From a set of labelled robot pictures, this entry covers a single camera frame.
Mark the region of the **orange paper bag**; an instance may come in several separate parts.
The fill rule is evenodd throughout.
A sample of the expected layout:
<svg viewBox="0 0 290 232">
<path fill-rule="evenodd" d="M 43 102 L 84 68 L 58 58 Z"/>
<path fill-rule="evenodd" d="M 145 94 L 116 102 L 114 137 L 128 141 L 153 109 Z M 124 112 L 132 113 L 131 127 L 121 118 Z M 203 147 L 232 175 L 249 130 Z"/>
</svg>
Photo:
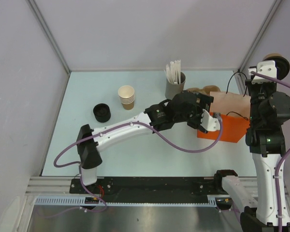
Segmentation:
<svg viewBox="0 0 290 232">
<path fill-rule="evenodd" d="M 239 142 L 249 127 L 250 96 L 230 91 L 210 92 L 214 101 L 210 106 L 210 114 L 221 114 L 223 133 L 221 141 Z"/>
</svg>

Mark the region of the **single brown paper cup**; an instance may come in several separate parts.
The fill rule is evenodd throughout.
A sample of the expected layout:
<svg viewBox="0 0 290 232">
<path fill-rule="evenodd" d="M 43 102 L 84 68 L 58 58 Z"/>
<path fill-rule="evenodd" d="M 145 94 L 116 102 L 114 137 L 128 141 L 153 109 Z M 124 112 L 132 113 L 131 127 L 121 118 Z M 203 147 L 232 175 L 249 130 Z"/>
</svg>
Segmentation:
<svg viewBox="0 0 290 232">
<path fill-rule="evenodd" d="M 281 57 L 281 54 L 279 54 L 279 53 L 270 53 L 270 54 L 266 55 L 262 60 L 263 61 L 274 60 L 274 59 L 276 59 L 276 57 Z"/>
</svg>

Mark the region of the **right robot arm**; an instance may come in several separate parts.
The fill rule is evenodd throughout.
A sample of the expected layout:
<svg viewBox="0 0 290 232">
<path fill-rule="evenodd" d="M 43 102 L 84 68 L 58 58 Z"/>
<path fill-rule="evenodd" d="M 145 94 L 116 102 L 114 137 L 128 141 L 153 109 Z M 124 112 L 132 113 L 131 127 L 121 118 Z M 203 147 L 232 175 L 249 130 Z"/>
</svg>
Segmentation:
<svg viewBox="0 0 290 232">
<path fill-rule="evenodd" d="M 290 216 L 286 206 L 283 179 L 287 157 L 284 122 L 290 119 L 290 96 L 279 92 L 276 83 L 254 84 L 246 81 L 250 99 L 250 124 L 246 145 L 252 154 L 258 198 L 254 199 L 230 170 L 220 170 L 213 188 L 228 193 L 240 213 L 244 232 L 290 232 Z"/>
</svg>

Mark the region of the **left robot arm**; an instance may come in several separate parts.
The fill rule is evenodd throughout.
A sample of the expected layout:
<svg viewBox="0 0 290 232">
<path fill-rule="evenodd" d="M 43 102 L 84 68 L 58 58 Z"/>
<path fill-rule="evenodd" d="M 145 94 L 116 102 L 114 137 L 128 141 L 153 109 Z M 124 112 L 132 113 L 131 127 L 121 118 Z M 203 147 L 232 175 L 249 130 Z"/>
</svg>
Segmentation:
<svg viewBox="0 0 290 232">
<path fill-rule="evenodd" d="M 105 129 L 91 129 L 88 124 L 80 128 L 77 152 L 80 156 L 80 187 L 92 193 L 97 187 L 97 167 L 101 165 L 100 153 L 108 147 L 129 138 L 169 130 L 176 123 L 186 122 L 203 133 L 221 129 L 218 118 L 209 113 L 212 96 L 187 90 L 145 109 L 137 116 Z"/>
</svg>

